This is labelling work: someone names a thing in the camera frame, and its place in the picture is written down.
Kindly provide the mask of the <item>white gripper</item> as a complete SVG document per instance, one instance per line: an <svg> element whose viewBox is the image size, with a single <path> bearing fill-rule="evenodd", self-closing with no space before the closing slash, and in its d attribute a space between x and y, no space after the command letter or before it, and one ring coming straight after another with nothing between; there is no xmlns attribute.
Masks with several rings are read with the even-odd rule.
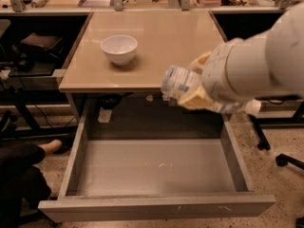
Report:
<svg viewBox="0 0 304 228"><path fill-rule="evenodd" d="M189 66L192 71L202 73L202 85L194 85L178 99L178 105L189 110L207 109L219 111L222 104L245 103L250 97L237 93L227 76L227 63L231 50L242 39L233 39L216 47L212 52L206 51Z"/></svg>

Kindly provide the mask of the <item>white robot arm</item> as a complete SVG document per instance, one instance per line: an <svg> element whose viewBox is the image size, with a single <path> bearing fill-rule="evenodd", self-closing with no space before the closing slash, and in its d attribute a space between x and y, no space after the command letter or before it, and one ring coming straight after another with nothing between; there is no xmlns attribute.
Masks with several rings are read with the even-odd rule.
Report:
<svg viewBox="0 0 304 228"><path fill-rule="evenodd" d="M192 63L201 80L178 99L189 109L258 112L259 98L304 96L304 4L286 11L272 28L233 39Z"/></svg>

